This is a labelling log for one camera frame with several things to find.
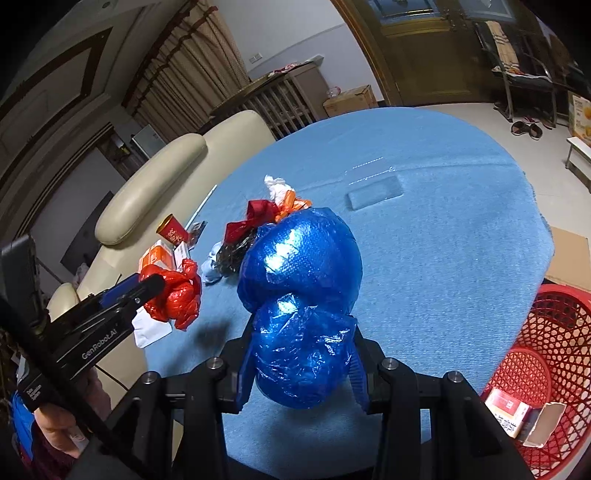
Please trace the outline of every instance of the red laundry basket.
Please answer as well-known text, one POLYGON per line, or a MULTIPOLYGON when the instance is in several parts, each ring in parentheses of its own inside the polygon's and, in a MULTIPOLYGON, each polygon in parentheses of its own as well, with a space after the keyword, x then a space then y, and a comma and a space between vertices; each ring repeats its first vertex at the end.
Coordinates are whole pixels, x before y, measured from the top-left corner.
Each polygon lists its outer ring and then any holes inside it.
POLYGON ((541 448, 523 447, 536 478, 549 480, 567 465, 591 434, 591 295, 542 285, 521 331, 486 386, 533 407, 566 404, 558 427, 541 448))

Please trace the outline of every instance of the wall socket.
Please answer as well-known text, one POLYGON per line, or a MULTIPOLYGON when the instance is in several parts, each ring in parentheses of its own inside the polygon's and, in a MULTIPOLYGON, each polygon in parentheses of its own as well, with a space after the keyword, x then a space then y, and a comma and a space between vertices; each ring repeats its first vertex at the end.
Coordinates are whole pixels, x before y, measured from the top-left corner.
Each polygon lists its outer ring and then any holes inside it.
POLYGON ((258 62, 260 59, 262 59, 262 55, 260 52, 255 53, 252 57, 249 58, 249 60, 251 61, 251 63, 256 63, 258 62))

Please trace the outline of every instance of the door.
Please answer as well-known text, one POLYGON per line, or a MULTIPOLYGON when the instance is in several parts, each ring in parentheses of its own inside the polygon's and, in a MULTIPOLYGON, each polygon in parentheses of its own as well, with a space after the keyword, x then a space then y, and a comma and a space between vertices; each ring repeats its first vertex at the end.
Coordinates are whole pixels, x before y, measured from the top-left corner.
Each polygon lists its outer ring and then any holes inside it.
POLYGON ((470 19, 512 20, 505 0, 333 3, 370 59, 390 105, 490 100, 494 79, 470 19))

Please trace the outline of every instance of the blue tablecloth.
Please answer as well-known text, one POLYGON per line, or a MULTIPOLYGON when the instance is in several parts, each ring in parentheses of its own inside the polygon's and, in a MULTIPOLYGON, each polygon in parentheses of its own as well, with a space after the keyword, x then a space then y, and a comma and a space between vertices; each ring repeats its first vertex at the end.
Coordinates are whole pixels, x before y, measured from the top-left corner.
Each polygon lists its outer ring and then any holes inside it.
MULTIPOLYGON (((244 218, 248 200, 268 197, 266 174, 285 178, 351 228, 363 259, 353 314, 366 338, 417 372, 457 369, 484 388, 553 254, 532 188, 500 145, 425 109, 379 108, 318 122, 218 186, 199 215, 209 224, 191 253, 196 261, 222 239, 227 222, 244 218), (394 198, 352 208, 359 192, 375 197, 392 185, 394 198)), ((249 314, 236 282, 205 287, 201 315, 187 332, 145 349, 149 369, 188 372, 239 336, 249 314)), ((243 412, 223 421, 228 454, 277 478, 322 478, 375 462, 380 418, 362 412, 348 383, 304 411, 275 404, 254 386, 243 412)))

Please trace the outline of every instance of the white floor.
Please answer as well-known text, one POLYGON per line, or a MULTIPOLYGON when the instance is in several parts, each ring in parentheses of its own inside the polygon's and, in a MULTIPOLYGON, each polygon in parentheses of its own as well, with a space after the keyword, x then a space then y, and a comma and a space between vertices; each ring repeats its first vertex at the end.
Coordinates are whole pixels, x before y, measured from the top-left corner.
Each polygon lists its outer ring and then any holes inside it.
POLYGON ((569 154, 567 127, 548 130, 542 137, 515 136, 511 124, 489 103, 431 105, 429 110, 448 113, 480 128, 503 146, 525 172, 534 187, 540 211, 552 226, 591 238, 591 194, 587 187, 564 168, 569 154))

